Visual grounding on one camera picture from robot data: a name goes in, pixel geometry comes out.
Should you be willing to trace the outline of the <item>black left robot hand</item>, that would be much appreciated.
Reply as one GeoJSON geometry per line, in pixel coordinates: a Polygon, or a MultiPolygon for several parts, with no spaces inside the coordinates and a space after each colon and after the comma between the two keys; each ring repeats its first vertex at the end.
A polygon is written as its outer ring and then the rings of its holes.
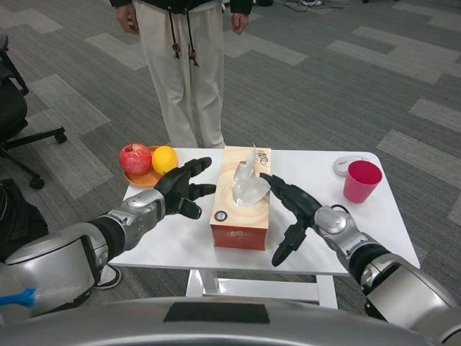
{"type": "Polygon", "coordinates": [[[190,179],[205,171],[212,164],[210,157],[193,159],[182,167],[172,169],[166,173],[155,186],[165,200],[166,216],[183,215],[197,220],[202,215],[202,209],[195,202],[196,199],[212,195],[216,191],[214,184],[194,184],[190,179]]]}

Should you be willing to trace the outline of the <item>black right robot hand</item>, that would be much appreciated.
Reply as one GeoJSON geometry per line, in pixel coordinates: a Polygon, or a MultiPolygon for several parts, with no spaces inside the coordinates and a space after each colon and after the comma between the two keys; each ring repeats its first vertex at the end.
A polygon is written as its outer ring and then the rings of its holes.
{"type": "Polygon", "coordinates": [[[322,205],[306,191],[287,184],[276,175],[261,173],[259,176],[269,183],[273,194],[296,217],[296,223],[287,228],[283,241],[272,257],[272,265],[277,267],[299,249],[306,238],[306,230],[314,227],[315,213],[322,205]]]}

